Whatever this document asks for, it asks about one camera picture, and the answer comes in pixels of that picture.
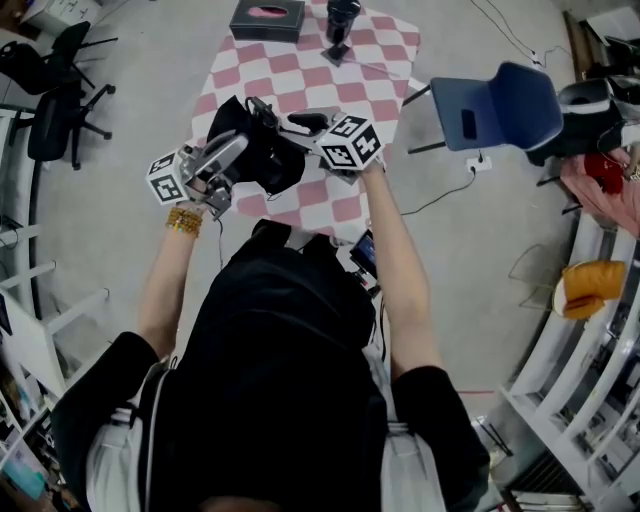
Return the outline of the red round object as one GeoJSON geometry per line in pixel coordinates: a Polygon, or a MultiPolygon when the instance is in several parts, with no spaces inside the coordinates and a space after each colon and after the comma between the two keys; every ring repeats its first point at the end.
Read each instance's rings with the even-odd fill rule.
{"type": "Polygon", "coordinates": [[[619,162],[602,154],[588,154],[584,158],[584,168],[587,176],[591,177],[608,195],[619,195],[623,190],[623,167],[619,162]]]}

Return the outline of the black tissue box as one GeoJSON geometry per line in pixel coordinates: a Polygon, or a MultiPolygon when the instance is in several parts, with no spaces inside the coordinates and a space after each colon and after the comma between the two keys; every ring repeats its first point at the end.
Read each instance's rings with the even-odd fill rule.
{"type": "Polygon", "coordinates": [[[239,0],[229,28],[236,41],[297,43],[304,19],[300,0],[239,0]]]}

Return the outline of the person's right forearm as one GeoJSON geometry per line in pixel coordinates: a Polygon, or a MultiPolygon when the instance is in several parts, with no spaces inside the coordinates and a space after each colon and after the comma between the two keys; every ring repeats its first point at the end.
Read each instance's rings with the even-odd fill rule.
{"type": "Polygon", "coordinates": [[[416,368],[441,368],[428,278],[382,165],[373,161],[361,173],[361,179],[390,328],[391,375],[397,379],[416,368]]]}

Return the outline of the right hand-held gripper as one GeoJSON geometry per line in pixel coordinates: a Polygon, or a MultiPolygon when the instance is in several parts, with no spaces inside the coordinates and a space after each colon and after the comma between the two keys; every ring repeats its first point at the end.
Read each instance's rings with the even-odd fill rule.
{"type": "Polygon", "coordinates": [[[309,133],[280,128],[278,134],[306,156],[321,156],[328,170],[349,185],[383,151],[373,123],[366,118],[340,110],[303,110],[288,114],[287,120],[309,133]]]}

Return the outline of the pink cloth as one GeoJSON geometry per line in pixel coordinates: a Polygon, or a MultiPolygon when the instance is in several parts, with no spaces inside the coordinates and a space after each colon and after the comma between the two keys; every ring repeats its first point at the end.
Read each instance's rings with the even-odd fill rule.
{"type": "Polygon", "coordinates": [[[615,223],[640,238],[640,143],[633,144],[629,153],[619,148],[602,155],[616,160],[623,167],[625,182],[619,195],[603,193],[596,181],[586,175],[586,155],[562,161],[561,181],[586,213],[615,223]]]}

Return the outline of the black cloth bag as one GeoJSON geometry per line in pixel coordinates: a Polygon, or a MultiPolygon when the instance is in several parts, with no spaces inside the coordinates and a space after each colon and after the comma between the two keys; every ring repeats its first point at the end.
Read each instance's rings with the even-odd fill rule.
{"type": "Polygon", "coordinates": [[[238,182],[256,182],[268,194],[279,194],[296,185],[305,170],[305,154],[278,134],[279,127],[272,107],[260,98],[241,103],[233,96],[216,112],[206,142],[230,130],[245,134],[249,144],[234,162],[238,182]]]}

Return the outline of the white shelving rack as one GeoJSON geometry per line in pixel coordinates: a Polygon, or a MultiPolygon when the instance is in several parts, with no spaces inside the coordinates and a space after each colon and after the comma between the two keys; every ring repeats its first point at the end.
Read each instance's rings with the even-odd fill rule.
{"type": "Polygon", "coordinates": [[[626,266],[620,298],[586,320],[563,316],[561,282],[515,380],[502,394],[597,512],[640,512],[640,240],[583,214],[568,263],[626,266]]]}

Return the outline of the black tablet blue screen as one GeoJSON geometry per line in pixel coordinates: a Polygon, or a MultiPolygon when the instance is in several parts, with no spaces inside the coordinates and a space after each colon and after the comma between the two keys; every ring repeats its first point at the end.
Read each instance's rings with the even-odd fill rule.
{"type": "Polygon", "coordinates": [[[375,246],[371,230],[363,233],[349,251],[350,259],[364,273],[378,279],[375,246]]]}

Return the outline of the pink white checkered tablecloth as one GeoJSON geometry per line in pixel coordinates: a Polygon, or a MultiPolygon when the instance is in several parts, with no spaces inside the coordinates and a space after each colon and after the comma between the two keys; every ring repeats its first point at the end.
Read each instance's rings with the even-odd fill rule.
{"type": "MultiPolygon", "coordinates": [[[[297,43],[236,41],[226,36],[196,103],[191,142],[205,141],[216,111],[230,97],[257,96],[280,117],[306,108],[338,107],[368,118],[384,152],[391,152],[411,78],[367,81],[357,66],[336,67],[322,57],[329,46],[326,2],[306,0],[297,43]]],[[[356,18],[348,44],[347,59],[411,75],[420,34],[406,21],[366,8],[356,18]]],[[[255,183],[235,185],[231,209],[349,242],[360,238],[369,220],[364,189],[325,172],[316,157],[307,160],[301,181],[281,194],[269,196],[255,183]]]]}

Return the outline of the thin pink rod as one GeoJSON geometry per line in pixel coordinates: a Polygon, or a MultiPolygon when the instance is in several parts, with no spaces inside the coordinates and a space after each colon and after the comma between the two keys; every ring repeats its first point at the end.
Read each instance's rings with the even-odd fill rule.
{"type": "Polygon", "coordinates": [[[355,59],[346,59],[346,63],[353,64],[361,70],[363,78],[367,81],[373,80],[409,80],[411,75],[403,75],[388,69],[383,64],[363,63],[355,59]]]}

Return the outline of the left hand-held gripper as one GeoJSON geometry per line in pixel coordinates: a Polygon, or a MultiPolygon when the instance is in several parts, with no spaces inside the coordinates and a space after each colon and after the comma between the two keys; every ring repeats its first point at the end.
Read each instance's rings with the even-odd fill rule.
{"type": "Polygon", "coordinates": [[[233,130],[216,136],[204,147],[185,144],[154,161],[146,182],[161,205],[192,202],[204,206],[217,220],[231,207],[232,188],[240,179],[238,169],[229,166],[248,144],[245,134],[233,130]],[[193,177],[207,183],[207,191],[200,200],[191,197],[186,188],[193,177]]]}

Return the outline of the white round backpack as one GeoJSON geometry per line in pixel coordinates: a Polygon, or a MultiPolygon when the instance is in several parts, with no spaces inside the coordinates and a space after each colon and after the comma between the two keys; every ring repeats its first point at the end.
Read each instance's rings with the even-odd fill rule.
{"type": "Polygon", "coordinates": [[[563,113],[593,114],[614,106],[625,120],[640,120],[640,78],[609,76],[576,82],[558,93],[563,113]]]}

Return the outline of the person's black clothing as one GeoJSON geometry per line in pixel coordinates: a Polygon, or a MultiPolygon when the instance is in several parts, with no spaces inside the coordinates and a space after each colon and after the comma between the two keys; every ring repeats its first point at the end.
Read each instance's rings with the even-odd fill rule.
{"type": "Polygon", "coordinates": [[[474,512],[489,455],[447,372],[383,392],[375,310],[317,236],[263,220],[214,279],[181,361],[120,334],[56,404],[52,436],[85,512],[474,512]]]}

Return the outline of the blue chair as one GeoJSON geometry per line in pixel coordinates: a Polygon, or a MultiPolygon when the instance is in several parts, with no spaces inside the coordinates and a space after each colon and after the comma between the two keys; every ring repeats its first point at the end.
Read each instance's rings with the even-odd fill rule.
{"type": "Polygon", "coordinates": [[[489,80],[434,77],[429,84],[443,140],[412,148],[410,155],[446,147],[484,150],[503,145],[533,151],[555,138],[564,126],[549,76],[513,62],[503,62],[489,80]],[[477,139],[462,135],[461,111],[476,116],[477,139]]]}

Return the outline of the small black stand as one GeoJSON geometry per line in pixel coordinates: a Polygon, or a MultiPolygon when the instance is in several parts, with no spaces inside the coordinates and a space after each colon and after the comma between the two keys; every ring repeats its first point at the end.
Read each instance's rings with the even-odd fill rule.
{"type": "Polygon", "coordinates": [[[325,49],[321,53],[321,56],[332,65],[340,67],[350,50],[351,48],[344,43],[334,44],[330,48],[325,49]]]}

